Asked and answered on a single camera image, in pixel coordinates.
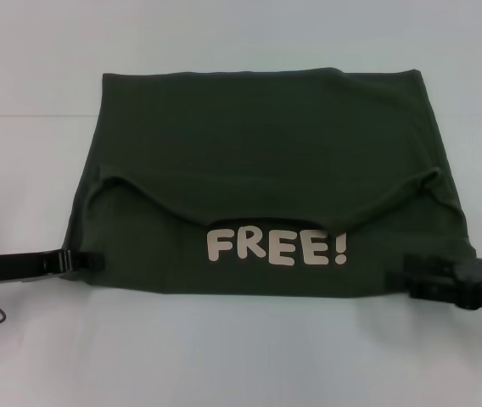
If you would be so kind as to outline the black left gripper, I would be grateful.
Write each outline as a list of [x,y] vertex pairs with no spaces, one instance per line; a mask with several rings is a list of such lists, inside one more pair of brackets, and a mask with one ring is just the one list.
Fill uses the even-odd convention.
[[102,270],[102,254],[54,250],[0,255],[0,282],[23,282],[56,277],[72,270]]

